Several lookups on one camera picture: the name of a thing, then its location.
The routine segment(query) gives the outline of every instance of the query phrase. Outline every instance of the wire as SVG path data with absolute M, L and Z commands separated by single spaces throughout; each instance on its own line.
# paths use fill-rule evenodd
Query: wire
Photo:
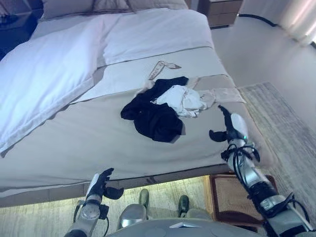
M 299 201 L 297 201 L 297 200 L 295 200 L 295 199 L 292 199 L 290 202 L 292 202 L 293 205 L 296 203 L 296 204 L 298 204 L 298 205 L 301 207 L 301 209 L 302 209 L 303 212 L 304 212 L 305 219 L 306 219 L 307 222 L 309 223 L 309 222 L 310 222 L 310 217 L 308 216 L 308 213 L 307 213 L 305 207 L 304 207 Z
M 234 167 L 234 173 L 236 174 L 237 178 L 239 179 L 239 181 L 241 182 L 242 186 L 246 189 L 246 191 L 249 193 L 249 198 L 251 199 L 251 192 L 248 188 L 248 186 L 245 184 L 245 181 L 244 180 L 244 176 L 242 176 L 241 174 L 241 170 L 240 170 L 240 165 L 239 165 L 239 156 L 240 156 L 240 153 L 242 153 L 243 155 L 245 155 L 247 158 L 249 159 L 252 159 L 251 156 L 250 156 L 250 153 L 245 151 L 244 149 L 245 148 L 252 148 L 254 152 L 256 152 L 258 154 L 258 156 L 256 157 L 258 161 L 260 161 L 260 156 L 259 156 L 259 153 L 258 151 L 251 147 L 251 146 L 243 146 L 243 147 L 239 147 L 237 148 L 237 146 L 235 144 L 230 144 L 227 148 L 227 151 L 229 151 L 229 149 L 232 147 L 232 146 L 235 146 L 235 148 L 231 149 L 231 152 L 234 153 L 234 156 L 233 156 L 233 167 Z M 295 199 L 294 197 L 294 194 L 293 193 L 290 193 L 289 196 L 287 196 L 287 198 L 285 199 L 285 201 L 279 205 L 275 210 L 274 210 L 274 214 L 273 216 L 275 216 L 276 214 L 278 214 L 282 209 L 284 209 L 286 207 L 286 205 L 288 205 L 289 203 L 292 203 L 293 204 L 293 207 L 296 208 L 295 204 L 298 204 L 301 209 L 303 210 L 304 212 L 304 215 L 305 215 L 305 219 L 310 222 L 310 218 L 308 216 L 308 213 L 305 209 L 305 207 Z M 259 211 L 261 208 L 259 206 L 256 206 L 256 209 Z
M 107 223 L 108 223 L 108 224 L 107 224 L 107 229 L 105 230 L 105 233 L 104 233 L 103 237 L 105 237 L 105 236 L 107 235 L 108 230 L 109 230 L 109 227 L 110 227 L 109 218 L 107 217 L 106 220 L 107 220 Z

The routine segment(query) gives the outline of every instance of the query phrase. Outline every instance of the pillow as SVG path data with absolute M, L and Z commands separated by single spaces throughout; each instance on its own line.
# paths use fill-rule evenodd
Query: pillow
M 96 0 L 95 12 L 128 12 L 151 8 L 188 9 L 184 0 Z
M 117 13 L 130 11 L 130 9 L 125 0 L 95 0 L 93 11 Z
M 93 10 L 94 0 L 42 0 L 44 19 L 75 14 L 88 13 Z
M 130 3 L 132 10 L 144 10 L 150 8 L 164 8 L 169 9 L 188 9 L 184 0 L 126 0 Z
M 0 61 L 0 153 L 93 85 L 105 21 L 18 45 Z

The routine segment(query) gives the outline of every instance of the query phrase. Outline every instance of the carpet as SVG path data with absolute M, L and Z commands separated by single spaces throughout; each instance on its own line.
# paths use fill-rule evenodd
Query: carpet
M 294 192 L 295 198 L 308 210 L 312 226 L 316 227 L 316 134 L 270 82 L 239 90 L 275 155 L 273 167 L 264 172 L 274 176 L 282 195 Z
M 110 228 L 116 231 L 118 219 L 130 204 L 138 203 L 142 187 L 128 189 L 118 200 L 103 198 L 102 203 L 110 207 Z M 203 177 L 147 186 L 149 190 L 149 218 L 177 217 L 181 195 L 190 199 L 190 208 L 205 210 Z M 0 237 L 62 237 L 72 224 L 77 201 L 72 198 L 32 205 L 0 208 Z M 106 221 L 99 220 L 93 237 L 102 237 Z

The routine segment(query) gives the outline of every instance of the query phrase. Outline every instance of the headboard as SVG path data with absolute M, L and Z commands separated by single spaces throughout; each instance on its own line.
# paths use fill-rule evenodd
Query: headboard
M 11 14 L 33 12 L 37 18 L 42 15 L 43 3 L 41 0 L 0 0 L 0 2 Z

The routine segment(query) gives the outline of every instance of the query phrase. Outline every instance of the black garment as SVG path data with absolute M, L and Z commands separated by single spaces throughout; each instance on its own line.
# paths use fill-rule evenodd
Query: black garment
M 153 88 L 138 94 L 120 113 L 123 119 L 134 120 L 135 128 L 146 137 L 158 142 L 171 142 L 181 135 L 183 123 L 167 103 L 156 105 L 157 99 L 173 85 L 186 85 L 186 77 L 158 79 Z

